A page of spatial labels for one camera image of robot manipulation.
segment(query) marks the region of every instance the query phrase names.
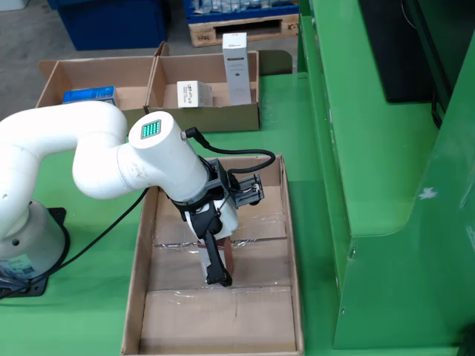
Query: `wooden pallet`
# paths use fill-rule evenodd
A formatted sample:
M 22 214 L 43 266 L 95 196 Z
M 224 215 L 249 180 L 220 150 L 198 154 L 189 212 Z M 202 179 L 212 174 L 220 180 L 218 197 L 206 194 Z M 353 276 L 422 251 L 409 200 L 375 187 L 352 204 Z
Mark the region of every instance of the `wooden pallet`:
M 298 14 L 189 24 L 193 47 L 223 43 L 223 33 L 247 32 L 248 41 L 298 35 Z

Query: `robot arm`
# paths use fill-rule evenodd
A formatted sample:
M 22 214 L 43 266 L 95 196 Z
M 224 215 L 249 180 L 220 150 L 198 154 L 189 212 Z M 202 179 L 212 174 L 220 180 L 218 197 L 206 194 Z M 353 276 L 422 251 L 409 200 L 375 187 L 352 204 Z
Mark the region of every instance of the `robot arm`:
M 18 231 L 27 219 L 43 158 L 74 148 L 74 182 L 89 197 L 109 199 L 155 185 L 176 201 L 196 195 L 207 172 L 180 138 L 171 115 L 153 113 L 137 124 L 124 143 L 125 117 L 104 102 L 32 109 L 1 121 L 0 239 Z M 157 128 L 160 134 L 144 139 L 143 127 Z
M 231 151 L 213 148 L 196 129 L 182 132 L 166 112 L 140 119 L 127 143 L 126 134 L 122 111 L 104 102 L 37 108 L 0 122 L 0 262 L 27 257 L 35 268 L 24 268 L 22 277 L 36 278 L 59 261 L 64 243 L 55 237 L 58 228 L 47 221 L 44 216 L 48 214 L 38 204 L 29 204 L 43 158 L 76 148 L 72 170 L 80 191 L 109 199 L 160 186 L 206 244 L 211 261 L 207 282 L 230 286 L 232 279 L 219 258 L 216 239 L 230 236 L 237 228 L 239 206 L 263 199 L 259 175 L 237 181 L 219 160 L 201 159 L 187 141 L 189 137 L 210 150 Z M 263 168 L 275 159 L 267 154 L 271 159 L 266 164 L 229 173 Z M 24 241 L 15 244 L 18 236 Z

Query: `green metal cabinet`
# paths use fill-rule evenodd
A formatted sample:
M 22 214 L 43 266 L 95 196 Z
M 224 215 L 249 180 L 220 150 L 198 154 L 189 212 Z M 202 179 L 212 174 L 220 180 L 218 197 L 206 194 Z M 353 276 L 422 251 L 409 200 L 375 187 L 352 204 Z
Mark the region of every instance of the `green metal cabinet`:
M 302 0 L 332 235 L 335 349 L 449 346 L 475 322 L 475 39 L 444 123 L 385 101 L 357 0 Z

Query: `tall white box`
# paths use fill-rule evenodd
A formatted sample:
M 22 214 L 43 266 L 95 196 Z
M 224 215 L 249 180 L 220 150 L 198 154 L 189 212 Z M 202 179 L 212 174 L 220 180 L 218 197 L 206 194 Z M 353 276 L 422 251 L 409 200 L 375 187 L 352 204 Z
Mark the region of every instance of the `tall white box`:
M 231 105 L 251 104 L 247 33 L 224 33 L 223 55 Z

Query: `blue plastic crate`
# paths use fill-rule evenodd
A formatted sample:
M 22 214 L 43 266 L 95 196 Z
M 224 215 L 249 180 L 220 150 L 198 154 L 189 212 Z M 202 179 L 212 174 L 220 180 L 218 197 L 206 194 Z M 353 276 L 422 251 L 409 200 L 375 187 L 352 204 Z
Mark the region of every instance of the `blue plastic crate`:
M 158 47 L 170 20 L 165 0 L 51 0 L 77 50 Z
M 292 0 L 183 0 L 186 22 L 226 21 L 298 13 Z

